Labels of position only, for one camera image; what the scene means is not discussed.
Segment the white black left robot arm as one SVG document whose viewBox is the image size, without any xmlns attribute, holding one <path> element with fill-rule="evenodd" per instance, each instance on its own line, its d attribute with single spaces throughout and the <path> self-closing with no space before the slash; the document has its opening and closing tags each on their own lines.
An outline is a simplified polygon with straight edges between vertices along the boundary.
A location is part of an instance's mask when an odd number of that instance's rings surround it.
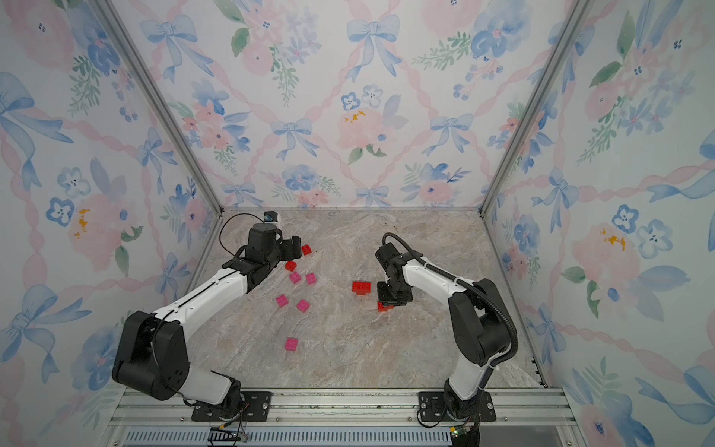
<svg viewBox="0 0 715 447">
<path fill-rule="evenodd" d="M 207 281 L 172 304 L 136 311 L 124 323 L 112 371 L 115 383 L 156 400 L 176 395 L 189 405 L 231 417 L 244 408 L 240 381 L 191 365 L 188 342 L 227 305 L 259 286 L 281 263 L 303 255 L 298 236 L 284 238 L 274 223 L 257 223 L 248 244 Z"/>
</svg>

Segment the red 2x4 lego brick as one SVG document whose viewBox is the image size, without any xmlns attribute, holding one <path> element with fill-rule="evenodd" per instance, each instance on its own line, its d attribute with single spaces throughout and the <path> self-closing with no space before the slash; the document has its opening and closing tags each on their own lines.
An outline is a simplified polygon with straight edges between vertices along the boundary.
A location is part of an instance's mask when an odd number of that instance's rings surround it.
<svg viewBox="0 0 715 447">
<path fill-rule="evenodd" d="M 368 295 L 372 292 L 372 283 L 367 281 L 354 281 L 352 283 L 352 292 L 360 296 Z"/>
</svg>

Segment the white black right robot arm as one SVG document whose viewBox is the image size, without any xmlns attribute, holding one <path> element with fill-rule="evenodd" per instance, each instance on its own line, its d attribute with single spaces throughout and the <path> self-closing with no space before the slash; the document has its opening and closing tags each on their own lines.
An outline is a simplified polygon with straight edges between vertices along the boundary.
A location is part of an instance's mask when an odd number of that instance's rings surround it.
<svg viewBox="0 0 715 447">
<path fill-rule="evenodd" d="M 404 307 L 418 289 L 446 305 L 460 357 L 445 382 L 441 414 L 457 421 L 475 417 L 496 367 L 518 353 L 516 325 L 493 281 L 465 279 L 409 245 L 404 249 L 385 240 L 375 253 L 387 276 L 377 283 L 378 303 Z"/>
</svg>

